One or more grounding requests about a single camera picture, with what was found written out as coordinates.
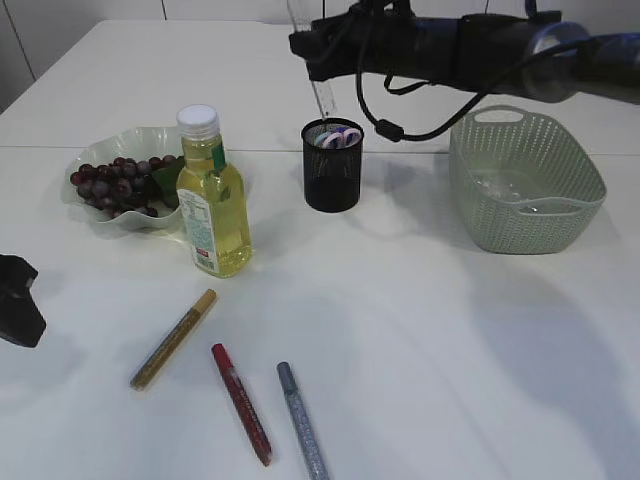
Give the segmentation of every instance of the scissors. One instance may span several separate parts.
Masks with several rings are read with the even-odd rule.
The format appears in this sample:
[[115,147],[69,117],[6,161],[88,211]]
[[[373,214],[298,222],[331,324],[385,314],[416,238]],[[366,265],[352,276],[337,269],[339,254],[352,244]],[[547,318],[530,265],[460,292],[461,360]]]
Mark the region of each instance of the scissors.
[[318,135],[313,144],[325,149],[348,148],[362,139],[362,134],[357,128],[340,127],[330,132]]

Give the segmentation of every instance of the bottle label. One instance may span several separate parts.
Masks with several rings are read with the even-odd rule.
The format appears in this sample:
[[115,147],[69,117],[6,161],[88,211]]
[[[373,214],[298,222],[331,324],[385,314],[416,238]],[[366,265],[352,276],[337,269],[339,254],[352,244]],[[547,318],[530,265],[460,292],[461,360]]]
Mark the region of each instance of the bottle label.
[[213,273],[220,272],[216,238],[213,233],[213,218],[209,203],[190,190],[178,190],[182,207],[182,218],[191,243],[193,261]]
[[227,165],[222,142],[211,149],[211,158],[213,158],[213,169],[216,172],[219,172]]

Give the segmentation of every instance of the wavy bowl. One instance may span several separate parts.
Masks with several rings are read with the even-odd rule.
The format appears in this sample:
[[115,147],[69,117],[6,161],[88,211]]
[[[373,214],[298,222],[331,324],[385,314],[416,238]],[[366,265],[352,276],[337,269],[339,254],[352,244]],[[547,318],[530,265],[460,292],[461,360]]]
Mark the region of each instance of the wavy bowl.
[[69,182],[69,176],[77,171],[83,163],[97,166],[111,163],[116,157],[131,157],[139,161],[148,160],[154,156],[162,158],[164,155],[182,155],[180,137],[176,127],[136,127],[94,143],[67,168],[62,188],[62,201],[68,205],[82,208],[87,218],[95,223],[114,225],[128,230],[169,228],[181,219],[180,207],[173,210],[162,202],[157,202],[154,203],[158,210],[156,218],[139,212],[125,212],[112,219],[107,212],[85,204],[76,193],[75,187]]

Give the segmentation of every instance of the plastic bottle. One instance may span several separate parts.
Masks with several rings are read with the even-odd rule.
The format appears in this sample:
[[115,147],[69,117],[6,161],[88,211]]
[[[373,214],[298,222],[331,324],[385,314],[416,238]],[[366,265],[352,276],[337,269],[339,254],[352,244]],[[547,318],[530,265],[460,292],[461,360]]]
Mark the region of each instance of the plastic bottle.
[[242,176],[225,159],[215,109],[190,105],[177,120],[185,167],[176,190],[193,260],[211,275],[230,277],[253,254]]

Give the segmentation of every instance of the black mesh pen holder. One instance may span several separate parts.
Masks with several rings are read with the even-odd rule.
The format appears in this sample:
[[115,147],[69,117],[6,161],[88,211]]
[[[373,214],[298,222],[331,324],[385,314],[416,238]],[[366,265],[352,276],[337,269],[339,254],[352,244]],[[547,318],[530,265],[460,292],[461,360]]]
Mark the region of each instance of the black mesh pen holder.
[[[318,139],[323,134],[345,128],[357,129],[360,138],[343,148],[322,148]],[[302,129],[304,198],[310,207],[336,213],[358,203],[363,138],[362,127],[344,118],[316,120]]]

